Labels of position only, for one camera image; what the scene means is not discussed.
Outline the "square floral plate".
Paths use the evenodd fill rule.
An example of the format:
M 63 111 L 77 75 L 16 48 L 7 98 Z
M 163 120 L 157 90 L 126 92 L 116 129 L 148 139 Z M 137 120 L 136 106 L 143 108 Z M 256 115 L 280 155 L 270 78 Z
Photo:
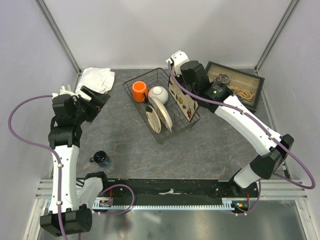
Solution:
M 185 118 L 190 122 L 198 111 L 198 102 L 193 100 L 188 94 L 184 93 L 171 76 L 168 80 L 168 91 Z

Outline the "white ceramic bowl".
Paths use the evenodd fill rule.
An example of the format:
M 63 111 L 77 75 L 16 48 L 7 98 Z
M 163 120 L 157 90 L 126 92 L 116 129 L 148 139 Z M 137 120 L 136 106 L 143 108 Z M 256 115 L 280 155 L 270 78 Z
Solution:
M 148 98 L 151 97 L 157 98 L 164 105 L 169 100 L 169 93 L 162 86 L 154 86 L 148 92 Z

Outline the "orange plastic mug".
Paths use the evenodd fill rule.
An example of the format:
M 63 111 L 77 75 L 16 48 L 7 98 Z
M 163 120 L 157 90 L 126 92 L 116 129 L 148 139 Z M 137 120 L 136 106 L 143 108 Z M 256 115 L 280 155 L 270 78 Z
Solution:
M 138 103 L 148 102 L 148 87 L 143 81 L 136 81 L 133 83 L 132 87 L 132 97 Z

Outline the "blue ringed round plate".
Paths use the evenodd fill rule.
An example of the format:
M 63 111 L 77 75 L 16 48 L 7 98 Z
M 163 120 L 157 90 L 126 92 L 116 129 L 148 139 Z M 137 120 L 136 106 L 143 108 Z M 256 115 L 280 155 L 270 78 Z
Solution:
M 148 98 L 150 103 L 155 106 L 156 110 L 159 110 L 160 112 L 160 119 L 162 120 L 162 122 L 164 123 L 164 125 L 166 126 L 166 128 L 169 130 L 169 132 L 172 132 L 172 127 L 173 127 L 173 122 L 172 119 L 167 111 L 167 109 L 165 108 L 165 106 L 161 103 L 161 101 L 154 97 L 151 96 Z

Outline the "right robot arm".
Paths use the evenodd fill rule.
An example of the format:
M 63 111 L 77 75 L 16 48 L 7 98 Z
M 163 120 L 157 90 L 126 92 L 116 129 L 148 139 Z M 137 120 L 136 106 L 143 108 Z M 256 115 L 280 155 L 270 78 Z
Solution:
M 253 182 L 269 179 L 288 156 L 286 151 L 291 149 L 293 137 L 268 128 L 224 83 L 210 82 L 197 60 L 183 63 L 180 72 L 183 87 L 193 94 L 198 104 L 231 124 L 257 152 L 257 157 L 232 177 L 230 193 L 240 197 Z

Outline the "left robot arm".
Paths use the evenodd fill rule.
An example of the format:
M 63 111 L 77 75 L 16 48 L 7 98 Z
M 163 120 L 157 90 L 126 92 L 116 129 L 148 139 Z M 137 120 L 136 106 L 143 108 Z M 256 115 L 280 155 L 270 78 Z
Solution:
M 40 217 L 40 227 L 55 237 L 86 233 L 92 227 L 92 207 L 96 198 L 106 196 L 110 185 L 102 171 L 88 173 L 84 185 L 77 190 L 77 159 L 83 122 L 92 123 L 110 95 L 95 92 L 86 86 L 75 94 L 62 86 L 53 95 L 48 135 L 54 151 L 51 201 L 48 213 Z

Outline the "white crumpled cloth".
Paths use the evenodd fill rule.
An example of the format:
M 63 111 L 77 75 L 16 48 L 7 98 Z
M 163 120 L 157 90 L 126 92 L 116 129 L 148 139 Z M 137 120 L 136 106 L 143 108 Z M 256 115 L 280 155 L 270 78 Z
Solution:
M 83 70 L 80 80 L 75 89 L 80 94 L 81 87 L 85 86 L 97 93 L 105 93 L 112 89 L 116 73 L 110 68 L 89 67 Z

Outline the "black glass-lid jewelry box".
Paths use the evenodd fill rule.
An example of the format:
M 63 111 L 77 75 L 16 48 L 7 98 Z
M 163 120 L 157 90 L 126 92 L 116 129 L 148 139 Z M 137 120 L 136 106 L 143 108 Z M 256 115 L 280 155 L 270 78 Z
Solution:
M 211 82 L 225 84 L 252 113 L 257 111 L 265 79 L 252 69 L 235 69 L 209 61 L 205 67 Z

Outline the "small dark blue cup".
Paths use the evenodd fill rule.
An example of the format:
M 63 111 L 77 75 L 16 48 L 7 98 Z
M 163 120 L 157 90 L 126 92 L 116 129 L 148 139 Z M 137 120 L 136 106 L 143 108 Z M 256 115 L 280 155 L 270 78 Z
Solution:
M 111 163 L 111 159 L 110 157 L 107 155 L 107 153 L 105 151 L 97 151 L 93 157 L 91 157 L 89 159 L 90 163 L 96 163 L 98 164 L 100 167 L 108 167 Z

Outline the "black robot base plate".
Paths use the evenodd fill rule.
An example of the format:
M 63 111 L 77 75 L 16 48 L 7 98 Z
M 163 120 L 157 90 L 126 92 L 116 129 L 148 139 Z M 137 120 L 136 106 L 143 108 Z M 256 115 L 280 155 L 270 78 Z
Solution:
M 147 179 L 114 178 L 108 180 L 111 191 L 99 194 L 111 196 L 113 204 L 128 205 L 132 202 L 130 190 L 134 193 L 134 205 L 220 205 L 223 198 L 254 199 L 258 196 L 258 186 L 252 183 L 242 189 L 231 186 L 228 181 L 213 179 Z

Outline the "aluminium frame rail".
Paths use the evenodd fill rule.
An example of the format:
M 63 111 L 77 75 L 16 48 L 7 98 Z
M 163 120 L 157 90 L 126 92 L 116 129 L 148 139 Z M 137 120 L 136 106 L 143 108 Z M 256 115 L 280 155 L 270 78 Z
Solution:
M 58 41 L 62 51 L 66 55 L 68 61 L 70 62 L 73 70 L 76 72 L 77 75 L 82 73 L 82 70 L 77 63 L 70 47 L 67 44 L 58 24 L 56 23 L 49 7 L 47 6 L 44 0 L 35 0 L 36 5 L 38 6 L 39 10 L 41 11 L 43 17 L 45 18 L 47 24 L 49 25 L 53 35 L 55 36 L 56 40 Z

